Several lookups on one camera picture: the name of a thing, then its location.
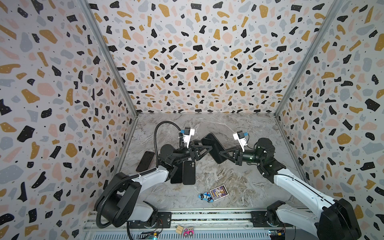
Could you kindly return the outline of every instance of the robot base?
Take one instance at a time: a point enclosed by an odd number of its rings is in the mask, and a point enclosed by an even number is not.
[[[159,225],[155,224],[153,228],[158,228],[158,229],[170,228],[171,219],[172,219],[171,212],[158,212],[156,220],[158,221]],[[137,221],[131,221],[129,228],[134,229],[134,228],[151,228],[151,227],[148,227],[146,222],[137,220]]]

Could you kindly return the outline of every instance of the black cable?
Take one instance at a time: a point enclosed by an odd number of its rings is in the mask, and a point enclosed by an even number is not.
[[[181,129],[179,128],[178,125],[176,125],[174,122],[171,122],[171,121],[163,121],[161,123],[159,123],[156,128],[155,128],[155,132],[153,134],[153,142],[154,142],[154,145],[155,145],[155,155],[156,155],[156,167],[159,166],[159,153],[157,151],[157,141],[156,141],[156,134],[157,134],[157,129],[160,127],[160,125],[164,124],[164,123],[169,123],[169,124],[172,124],[173,126],[175,126],[177,128],[177,130],[179,131],[179,147],[180,148],[184,148],[184,141],[183,141],[183,134],[180,132]]]
[[[129,231],[129,225],[130,225],[131,222],[127,222],[127,234],[128,234],[128,238],[129,240],[133,240],[132,236],[131,236],[131,232]]]
[[[249,136],[249,134],[248,134],[248,140],[247,140],[247,144],[248,144],[248,141],[249,141],[249,139],[250,139],[250,138],[251,138],[251,136]],[[252,149],[252,150],[254,150],[254,148],[255,148],[255,147],[251,148],[251,147],[250,147],[250,146],[248,146],[248,145],[247,145],[247,147],[248,147],[249,149]]]
[[[161,231],[158,234],[160,234],[163,231],[163,228],[164,228],[163,220],[160,219],[160,221],[161,221]]]
[[[256,144],[257,144],[257,142],[255,142],[255,144],[253,145],[253,148],[250,148],[250,147],[249,148],[252,150],[255,150]]]
[[[291,177],[291,176],[288,176],[288,175],[285,175],[285,174],[281,174],[281,173],[278,173],[278,174],[275,174],[275,175],[281,175],[281,176],[290,177],[290,178],[294,179],[294,178]],[[300,182],[300,181],[297,181],[297,182],[301,183],[303,186],[305,186],[306,188],[308,188],[309,190],[311,190],[312,192],[314,192],[317,196],[319,196],[319,197],[321,197],[322,199],[324,199],[324,201],[326,201],[327,203],[329,203],[329,204],[332,205],[332,203],[330,203],[329,201],[327,201],[324,197],[320,196],[317,192],[315,192],[314,190],[310,189],[308,186],[306,186],[306,185],[303,184],[302,182]]]
[[[149,234],[151,234],[151,233],[154,233],[154,232],[156,232],[157,228],[159,227],[159,222],[156,220],[156,223],[157,223],[156,229],[155,229],[155,230],[153,230],[153,231],[152,231],[152,232],[150,232],[150,233],[147,233],[148,235],[149,235]]]
[[[293,237],[292,240],[295,240],[295,238],[296,238],[296,226],[295,226],[295,236]]]
[[[159,154],[158,154],[158,151],[157,151],[157,141],[156,141],[156,134],[157,134],[157,129],[159,128],[160,125],[164,124],[164,123],[169,123],[169,124],[172,124],[174,125],[177,130],[179,131],[179,146],[180,148],[184,148],[184,141],[183,141],[183,134],[180,132],[181,129],[179,128],[178,125],[176,125],[175,123],[173,122],[170,122],[170,121],[163,121],[161,123],[159,123],[156,128],[155,128],[155,132],[154,132],[154,145],[155,145],[155,154],[156,154],[156,167],[153,168],[153,169],[150,169],[150,170],[147,170],[145,172],[141,172],[140,175],[143,176],[143,175],[146,175],[146,174],[149,174],[151,172],[154,172],[156,171],[156,169],[159,167]],[[121,179],[115,186],[113,186],[109,192],[106,194],[105,198],[99,203],[96,211],[97,211],[97,214],[96,214],[96,225],[98,228],[106,228],[108,227],[109,225],[111,225],[111,222],[107,222],[107,223],[101,223],[101,213],[103,212],[103,209],[105,207],[105,204],[107,202],[107,200],[111,197],[112,194],[114,194],[114,192],[116,190],[118,190],[123,184],[125,184],[126,182],[128,182],[129,180],[133,179],[133,178],[137,178],[140,176],[139,174],[136,174],[136,175],[133,175],[133,176],[129,176],[129,177],[126,177],[124,179]]]
[[[140,173],[140,175],[146,175],[148,173],[151,173],[151,172],[154,172],[156,171],[156,168],[152,168],[150,170],[147,170],[145,172],[142,172]],[[101,223],[101,213],[103,212],[103,209],[105,207],[105,204],[107,202],[107,200],[112,196],[112,194],[114,194],[114,192],[116,190],[118,190],[123,184],[125,184],[126,182],[128,182],[129,180],[133,179],[133,178],[137,178],[139,177],[139,174],[136,174],[136,175],[132,175],[132,176],[129,176],[129,177],[126,177],[124,179],[121,179],[115,186],[113,186],[109,192],[106,194],[105,198],[99,203],[96,211],[97,211],[97,214],[96,214],[96,225],[98,228],[105,228],[105,227],[108,227],[109,225],[111,225],[111,222],[108,222],[108,223],[104,223],[102,224]]]
[[[256,164],[256,163],[249,163],[249,162],[247,162],[247,164],[248,165],[256,165],[256,166],[258,166],[258,164]]]
[[[284,230],[284,233],[285,233],[285,223],[284,223],[284,226],[280,230],[278,230],[277,232],[280,232],[281,230]]]

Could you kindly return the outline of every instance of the wooden block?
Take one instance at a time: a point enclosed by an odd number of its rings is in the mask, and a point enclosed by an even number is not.
[[[184,228],[182,226],[178,225],[177,228],[176,228],[176,233],[182,234],[183,230],[184,230]]]

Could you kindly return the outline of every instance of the blue toy car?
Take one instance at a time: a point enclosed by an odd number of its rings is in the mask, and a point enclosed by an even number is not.
[[[198,195],[198,198],[200,198],[201,200],[205,200],[207,202],[213,202],[214,201],[214,199],[211,197],[211,195],[208,192],[200,193]]]

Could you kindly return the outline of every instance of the black smartphone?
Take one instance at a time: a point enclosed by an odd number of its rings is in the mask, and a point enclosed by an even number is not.
[[[179,184],[183,182],[183,163],[175,164],[177,167],[175,175],[170,179],[171,184]]]
[[[155,156],[154,152],[146,151],[141,158],[139,165],[136,168],[136,172],[144,172],[145,170],[148,170],[149,165],[152,162],[153,156]]]
[[[195,161],[183,162],[183,184],[194,185],[196,183]]]
[[[221,151],[224,151],[224,147],[217,140],[213,133],[208,133],[205,137],[201,139],[203,145],[212,146],[212,150],[209,151],[209,154],[215,160],[217,164],[223,163],[226,158],[220,155]]]

